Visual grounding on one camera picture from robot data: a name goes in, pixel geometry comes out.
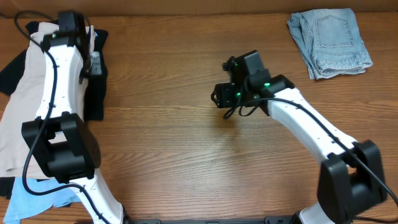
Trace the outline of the beige khaki shorts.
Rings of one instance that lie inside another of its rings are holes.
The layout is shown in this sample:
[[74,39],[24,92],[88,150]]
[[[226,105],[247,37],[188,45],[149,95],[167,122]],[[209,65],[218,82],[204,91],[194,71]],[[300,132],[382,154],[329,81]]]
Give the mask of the beige khaki shorts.
[[43,95],[45,56],[38,46],[29,44],[25,69],[11,95],[1,119],[1,177],[21,177],[29,152],[22,134],[22,123],[35,118]]

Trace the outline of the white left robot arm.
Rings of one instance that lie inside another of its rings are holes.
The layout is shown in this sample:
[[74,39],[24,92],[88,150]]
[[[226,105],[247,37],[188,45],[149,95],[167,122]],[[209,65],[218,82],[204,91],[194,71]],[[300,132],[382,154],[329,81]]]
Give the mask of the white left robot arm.
[[113,197],[100,172],[99,144],[83,121],[79,103],[90,51],[84,34],[44,36],[46,74],[42,100],[22,137],[45,176],[71,188],[93,223],[126,223],[124,207]]

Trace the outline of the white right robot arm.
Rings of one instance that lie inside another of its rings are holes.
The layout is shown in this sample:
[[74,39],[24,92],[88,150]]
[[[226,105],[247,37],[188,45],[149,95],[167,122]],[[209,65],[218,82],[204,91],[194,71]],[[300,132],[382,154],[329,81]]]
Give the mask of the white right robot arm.
[[230,81],[215,85],[211,94],[228,119],[244,107],[260,108],[283,124],[320,165],[317,202],[292,216],[266,218],[282,223],[352,223],[361,213],[391,194],[384,180],[378,147],[358,142],[332,125],[285,76],[272,77],[256,51],[230,57],[223,70]]

